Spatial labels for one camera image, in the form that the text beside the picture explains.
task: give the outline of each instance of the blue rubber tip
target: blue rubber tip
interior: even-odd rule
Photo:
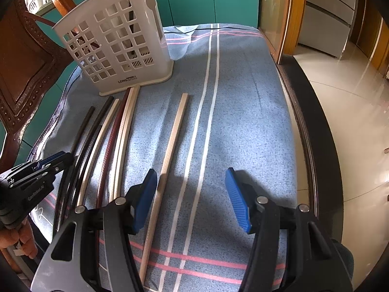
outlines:
[[[135,233],[138,233],[145,225],[151,202],[157,189],[157,173],[154,169],[150,169],[147,173],[146,178],[143,180],[143,187],[143,193],[141,194],[137,207],[135,208],[133,223],[133,230]]]
[[[240,184],[235,176],[235,171],[233,168],[228,168],[226,170],[225,182],[235,216],[238,220],[238,224],[244,229],[246,233],[249,233],[252,227],[250,222],[249,208],[242,195]]]

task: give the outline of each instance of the floor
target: floor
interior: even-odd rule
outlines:
[[[329,123],[342,173],[342,243],[355,259],[357,287],[389,241],[389,81],[348,43],[341,60],[298,46],[304,70]]]

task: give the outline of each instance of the basket base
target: basket base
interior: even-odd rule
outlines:
[[[155,80],[143,81],[143,82],[135,83],[135,84],[132,84],[129,87],[135,87],[136,85],[139,85],[139,86],[142,87],[144,85],[150,85],[150,84],[154,84],[154,83],[161,83],[161,82],[167,81],[167,80],[170,79],[170,77],[173,74],[173,65],[174,65],[174,60],[171,60],[171,63],[170,63],[170,66],[169,66],[169,74],[166,77],[163,77],[161,79],[155,79]],[[118,88],[118,89],[115,89],[115,90],[112,90],[112,91],[107,91],[107,92],[99,92],[99,95],[100,96],[111,95],[111,94],[114,94],[114,93],[125,91],[129,87],[128,86],[127,87],[122,87],[122,88]]]

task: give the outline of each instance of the white plastic basket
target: white plastic basket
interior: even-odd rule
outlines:
[[[172,75],[156,0],[85,0],[53,29],[101,96]]]

